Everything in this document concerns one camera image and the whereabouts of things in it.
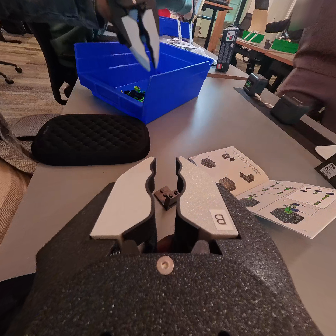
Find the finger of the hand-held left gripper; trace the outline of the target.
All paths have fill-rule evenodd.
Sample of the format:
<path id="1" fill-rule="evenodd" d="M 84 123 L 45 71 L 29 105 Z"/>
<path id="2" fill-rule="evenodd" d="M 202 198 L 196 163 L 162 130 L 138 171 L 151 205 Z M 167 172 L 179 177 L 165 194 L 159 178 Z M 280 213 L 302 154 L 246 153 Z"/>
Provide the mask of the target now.
<path id="1" fill-rule="evenodd" d="M 152 64 L 152 10 L 130 9 L 121 22 L 127 47 L 149 72 Z"/>
<path id="2" fill-rule="evenodd" d="M 157 69 L 160 54 L 159 15 L 156 4 L 143 4 L 142 24 L 147 48 L 150 51 L 152 63 Z"/>

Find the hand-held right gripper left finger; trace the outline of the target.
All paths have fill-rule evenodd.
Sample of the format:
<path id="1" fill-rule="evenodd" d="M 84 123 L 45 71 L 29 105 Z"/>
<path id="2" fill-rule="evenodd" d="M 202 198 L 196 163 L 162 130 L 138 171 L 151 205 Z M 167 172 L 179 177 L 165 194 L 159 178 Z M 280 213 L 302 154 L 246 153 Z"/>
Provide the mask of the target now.
<path id="1" fill-rule="evenodd" d="M 90 237 L 115 239 L 119 244 L 132 240 L 137 246 L 156 241 L 155 175 L 154 157 L 148 157 L 124 172 L 114 183 Z"/>

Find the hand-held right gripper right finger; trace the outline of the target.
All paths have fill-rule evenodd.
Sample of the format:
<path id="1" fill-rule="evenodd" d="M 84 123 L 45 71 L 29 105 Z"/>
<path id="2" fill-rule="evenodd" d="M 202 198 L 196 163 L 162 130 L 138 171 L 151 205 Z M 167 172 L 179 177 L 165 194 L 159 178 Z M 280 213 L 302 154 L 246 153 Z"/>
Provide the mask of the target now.
<path id="1" fill-rule="evenodd" d="M 175 237 L 182 240 L 236 239 L 238 230 L 212 177 L 180 156 L 176 158 L 179 198 Z"/>

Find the black L-shaped lego assembly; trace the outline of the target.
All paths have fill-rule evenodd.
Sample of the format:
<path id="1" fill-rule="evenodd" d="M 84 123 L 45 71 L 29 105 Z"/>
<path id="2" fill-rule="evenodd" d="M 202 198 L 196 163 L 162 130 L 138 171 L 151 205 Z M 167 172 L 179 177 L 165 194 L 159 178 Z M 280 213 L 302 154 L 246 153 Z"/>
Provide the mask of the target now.
<path id="1" fill-rule="evenodd" d="M 180 198 L 180 193 L 178 189 L 170 190 L 168 186 L 154 192 L 154 196 L 162 204 L 164 209 L 168 211 L 170 208 L 177 204 L 177 201 Z"/>

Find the pile of colourful lego pieces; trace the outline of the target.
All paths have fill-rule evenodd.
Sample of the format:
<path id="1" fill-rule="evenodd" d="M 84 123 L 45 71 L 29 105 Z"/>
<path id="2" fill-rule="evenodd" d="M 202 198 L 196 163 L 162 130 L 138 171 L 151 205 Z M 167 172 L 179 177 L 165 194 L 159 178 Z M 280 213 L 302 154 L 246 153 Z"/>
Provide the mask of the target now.
<path id="1" fill-rule="evenodd" d="M 145 91 L 141 89 L 140 86 L 134 86 L 132 90 L 120 90 L 121 93 L 143 103 L 145 99 Z"/>

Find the blue plastic bin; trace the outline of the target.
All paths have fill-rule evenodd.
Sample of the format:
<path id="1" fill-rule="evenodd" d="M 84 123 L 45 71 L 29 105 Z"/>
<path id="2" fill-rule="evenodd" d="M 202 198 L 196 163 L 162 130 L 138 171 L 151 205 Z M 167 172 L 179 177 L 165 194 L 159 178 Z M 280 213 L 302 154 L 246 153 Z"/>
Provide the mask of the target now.
<path id="1" fill-rule="evenodd" d="M 180 22 L 181 35 L 183 39 L 190 38 L 190 31 L 192 34 L 192 29 L 190 30 L 189 23 Z M 177 19 L 172 19 L 164 16 L 159 17 L 159 36 L 179 36 Z"/>
<path id="2" fill-rule="evenodd" d="M 74 44 L 77 74 L 82 86 L 119 111 L 145 124 L 196 98 L 212 60 L 171 44 L 160 43 L 159 65 L 145 70 L 119 42 Z M 144 102 L 123 94 L 140 86 Z"/>

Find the lego instruction booklet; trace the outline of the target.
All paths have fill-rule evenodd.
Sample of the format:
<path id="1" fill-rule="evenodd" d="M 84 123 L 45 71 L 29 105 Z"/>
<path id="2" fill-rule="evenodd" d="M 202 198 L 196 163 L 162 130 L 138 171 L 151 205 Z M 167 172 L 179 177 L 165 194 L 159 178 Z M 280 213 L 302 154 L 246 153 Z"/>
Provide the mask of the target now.
<path id="1" fill-rule="evenodd" d="M 302 177 L 292 164 L 276 164 L 276 172 L 268 176 L 233 146 L 189 160 L 231 192 L 252 214 L 310 239 L 335 220 L 335 189 Z"/>

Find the person's left hand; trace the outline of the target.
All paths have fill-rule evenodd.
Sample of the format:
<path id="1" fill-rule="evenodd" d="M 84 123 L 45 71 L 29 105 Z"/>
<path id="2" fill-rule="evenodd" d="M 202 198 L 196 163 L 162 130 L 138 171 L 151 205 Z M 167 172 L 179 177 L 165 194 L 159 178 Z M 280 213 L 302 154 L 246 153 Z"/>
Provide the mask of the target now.
<path id="1" fill-rule="evenodd" d="M 96 11 L 106 20 L 111 19 L 111 11 L 107 0 L 95 0 Z"/>

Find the clear acrylic stand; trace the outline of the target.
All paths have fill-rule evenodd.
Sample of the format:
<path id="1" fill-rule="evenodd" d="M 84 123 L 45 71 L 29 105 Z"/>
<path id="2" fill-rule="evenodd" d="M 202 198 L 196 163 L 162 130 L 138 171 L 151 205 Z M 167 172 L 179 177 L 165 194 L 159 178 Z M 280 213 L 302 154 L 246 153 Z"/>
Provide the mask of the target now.
<path id="1" fill-rule="evenodd" d="M 182 28 L 188 28 L 188 43 L 193 44 L 193 24 L 192 22 L 182 22 L 181 19 L 178 17 L 177 18 L 177 30 L 178 30 L 178 35 L 177 38 L 183 40 L 183 34 L 182 34 Z"/>

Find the wooden desk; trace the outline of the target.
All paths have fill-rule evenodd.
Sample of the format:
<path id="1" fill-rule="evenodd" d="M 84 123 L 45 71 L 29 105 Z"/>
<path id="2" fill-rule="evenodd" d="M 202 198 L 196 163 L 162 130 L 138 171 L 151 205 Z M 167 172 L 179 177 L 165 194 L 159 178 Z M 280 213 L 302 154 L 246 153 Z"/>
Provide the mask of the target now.
<path id="1" fill-rule="evenodd" d="M 222 35 L 224 28 L 225 16 L 230 7 L 230 0 L 208 0 L 204 1 L 205 9 L 212 9 L 212 17 L 209 24 L 207 37 L 205 40 L 204 48 L 213 53 L 216 49 L 220 36 Z"/>

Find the black cushioned wrist rest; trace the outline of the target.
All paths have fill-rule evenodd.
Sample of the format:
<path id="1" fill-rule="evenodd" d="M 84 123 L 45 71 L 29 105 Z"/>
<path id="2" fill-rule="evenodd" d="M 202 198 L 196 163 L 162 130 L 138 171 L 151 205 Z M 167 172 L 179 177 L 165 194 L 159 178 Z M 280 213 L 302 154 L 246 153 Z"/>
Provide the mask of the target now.
<path id="1" fill-rule="evenodd" d="M 137 162 L 150 151 L 145 123 L 127 115 L 68 114 L 38 131 L 32 157 L 50 166 L 97 166 Z"/>

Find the black office chair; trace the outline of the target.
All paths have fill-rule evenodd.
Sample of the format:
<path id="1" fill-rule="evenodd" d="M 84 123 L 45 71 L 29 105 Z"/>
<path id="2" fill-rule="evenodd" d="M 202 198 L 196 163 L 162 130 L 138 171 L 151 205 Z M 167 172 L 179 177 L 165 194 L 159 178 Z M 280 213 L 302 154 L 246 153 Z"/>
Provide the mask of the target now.
<path id="1" fill-rule="evenodd" d="M 76 67 L 67 67 L 63 65 L 60 60 L 70 61 L 70 63 L 75 65 L 75 56 L 70 54 L 57 55 L 51 43 L 52 36 L 50 27 L 47 23 L 27 23 L 27 25 L 43 52 L 48 68 L 53 96 L 59 104 L 66 105 L 67 99 L 70 97 L 77 82 L 78 74 Z M 62 99 L 60 92 L 64 83 L 67 84 L 67 87 L 64 89 L 64 94 L 67 99 Z"/>

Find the person's floral beige garment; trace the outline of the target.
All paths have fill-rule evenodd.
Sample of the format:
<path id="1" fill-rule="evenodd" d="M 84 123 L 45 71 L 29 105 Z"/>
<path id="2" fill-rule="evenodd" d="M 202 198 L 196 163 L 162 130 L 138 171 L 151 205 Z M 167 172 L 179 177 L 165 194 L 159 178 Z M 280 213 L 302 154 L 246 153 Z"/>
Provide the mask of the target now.
<path id="1" fill-rule="evenodd" d="M 3 241 L 31 177 L 0 159 L 0 242 Z"/>

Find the grey mesh chair seat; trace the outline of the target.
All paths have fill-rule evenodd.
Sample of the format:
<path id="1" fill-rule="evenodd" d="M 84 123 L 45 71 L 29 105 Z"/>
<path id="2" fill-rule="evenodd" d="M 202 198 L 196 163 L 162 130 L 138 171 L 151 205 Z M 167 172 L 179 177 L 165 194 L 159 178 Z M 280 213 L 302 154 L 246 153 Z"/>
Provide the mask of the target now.
<path id="1" fill-rule="evenodd" d="M 13 126 L 11 126 L 11 130 L 18 139 L 31 139 L 37 135 L 46 122 L 58 116 L 61 116 L 61 114 L 38 114 L 25 116 L 16 121 Z"/>

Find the plain black charger block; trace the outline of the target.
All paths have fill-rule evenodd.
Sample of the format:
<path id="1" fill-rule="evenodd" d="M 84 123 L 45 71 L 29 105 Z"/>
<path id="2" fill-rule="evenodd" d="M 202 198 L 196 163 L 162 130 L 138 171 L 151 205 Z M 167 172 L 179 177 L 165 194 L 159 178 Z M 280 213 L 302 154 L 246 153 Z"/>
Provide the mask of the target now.
<path id="1" fill-rule="evenodd" d="M 296 124 L 313 108 L 313 101 L 300 93 L 289 92 L 280 97 L 270 114 L 285 125 Z"/>

